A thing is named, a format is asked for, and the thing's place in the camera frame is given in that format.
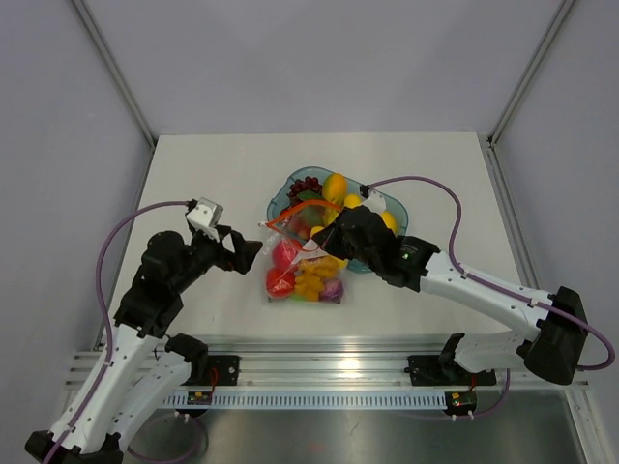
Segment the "yellow ginger root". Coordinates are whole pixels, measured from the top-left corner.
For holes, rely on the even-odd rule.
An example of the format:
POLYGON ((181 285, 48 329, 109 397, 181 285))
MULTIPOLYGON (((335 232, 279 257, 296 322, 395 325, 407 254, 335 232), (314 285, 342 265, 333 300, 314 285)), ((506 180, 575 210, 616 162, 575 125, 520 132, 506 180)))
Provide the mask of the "yellow ginger root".
POLYGON ((301 260, 295 274, 294 293, 306 301, 318 302, 324 281, 335 278, 338 272, 338 261, 331 256, 301 260))

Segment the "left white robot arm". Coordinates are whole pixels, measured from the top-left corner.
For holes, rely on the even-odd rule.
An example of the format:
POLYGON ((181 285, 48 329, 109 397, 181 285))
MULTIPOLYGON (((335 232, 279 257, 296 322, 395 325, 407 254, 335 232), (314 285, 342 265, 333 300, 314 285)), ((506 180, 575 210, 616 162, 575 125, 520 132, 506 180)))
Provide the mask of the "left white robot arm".
POLYGON ((162 400, 211 372, 207 344, 166 334, 183 307, 183 292, 213 267, 247 274, 262 247, 223 225, 194 231, 189 243, 173 231, 154 235, 114 315, 105 351, 61 418, 30 435, 26 452, 40 463, 122 462, 162 400))

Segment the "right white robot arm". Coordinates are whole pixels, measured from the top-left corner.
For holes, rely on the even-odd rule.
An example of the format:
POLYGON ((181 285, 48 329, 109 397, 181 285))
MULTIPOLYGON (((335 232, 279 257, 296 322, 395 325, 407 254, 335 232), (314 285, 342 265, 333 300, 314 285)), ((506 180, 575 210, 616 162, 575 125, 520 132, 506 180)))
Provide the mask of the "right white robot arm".
POLYGON ((366 207, 343 210, 313 239, 330 255, 362 262, 392 286, 445 298, 505 326, 502 333, 452 334, 438 357, 448 382, 518 368, 561 386, 574 379, 587 336, 575 291, 562 287, 549 295, 462 270, 438 246, 396 235, 366 207))

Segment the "orange red tomato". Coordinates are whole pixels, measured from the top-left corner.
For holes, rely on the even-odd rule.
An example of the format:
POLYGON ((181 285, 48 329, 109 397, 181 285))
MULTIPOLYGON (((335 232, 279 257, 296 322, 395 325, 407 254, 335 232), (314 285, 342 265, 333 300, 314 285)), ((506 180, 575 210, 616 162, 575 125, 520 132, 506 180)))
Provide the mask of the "orange red tomato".
POLYGON ((288 298, 295 287, 295 275, 290 272, 272 268, 265 277, 265 288, 270 298, 280 300, 288 298))

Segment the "red apple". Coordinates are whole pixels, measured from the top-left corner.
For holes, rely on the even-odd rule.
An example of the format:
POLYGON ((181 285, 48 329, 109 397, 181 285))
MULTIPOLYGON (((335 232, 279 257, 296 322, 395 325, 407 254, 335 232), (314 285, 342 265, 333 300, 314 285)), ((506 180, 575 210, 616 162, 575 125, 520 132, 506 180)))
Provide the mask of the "red apple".
POLYGON ((286 271, 292 266, 298 254, 299 243, 294 240, 282 239, 277 242, 271 251, 273 266, 281 271, 286 271))

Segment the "clear orange zip top bag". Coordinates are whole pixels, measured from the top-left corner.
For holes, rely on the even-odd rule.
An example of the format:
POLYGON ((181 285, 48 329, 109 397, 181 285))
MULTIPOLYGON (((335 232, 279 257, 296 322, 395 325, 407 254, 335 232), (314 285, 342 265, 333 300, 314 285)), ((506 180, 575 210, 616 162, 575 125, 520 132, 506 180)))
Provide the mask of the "clear orange zip top bag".
POLYGON ((344 299, 345 260, 328 254, 314 236, 341 206, 310 199, 281 210, 261 224, 266 241, 264 291, 270 302, 337 305, 344 299))

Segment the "purple onion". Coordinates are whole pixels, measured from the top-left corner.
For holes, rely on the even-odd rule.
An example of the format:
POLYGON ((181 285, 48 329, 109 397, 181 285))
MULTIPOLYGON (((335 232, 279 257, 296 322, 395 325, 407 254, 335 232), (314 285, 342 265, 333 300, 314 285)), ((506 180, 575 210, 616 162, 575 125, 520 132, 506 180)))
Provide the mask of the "purple onion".
POLYGON ((324 281, 324 289, 319 293, 319 301, 339 304, 344 294, 343 282, 339 278, 324 281))

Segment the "orange yellow pepper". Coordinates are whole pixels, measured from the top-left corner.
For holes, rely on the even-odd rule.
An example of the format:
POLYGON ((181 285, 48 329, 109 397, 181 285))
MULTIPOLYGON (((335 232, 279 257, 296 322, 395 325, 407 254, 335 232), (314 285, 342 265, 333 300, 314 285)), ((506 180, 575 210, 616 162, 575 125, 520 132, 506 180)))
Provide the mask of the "orange yellow pepper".
POLYGON ((294 215, 287 223, 287 231, 299 241, 307 241, 311 237, 311 230, 316 226, 323 226, 323 217, 314 213, 294 215))

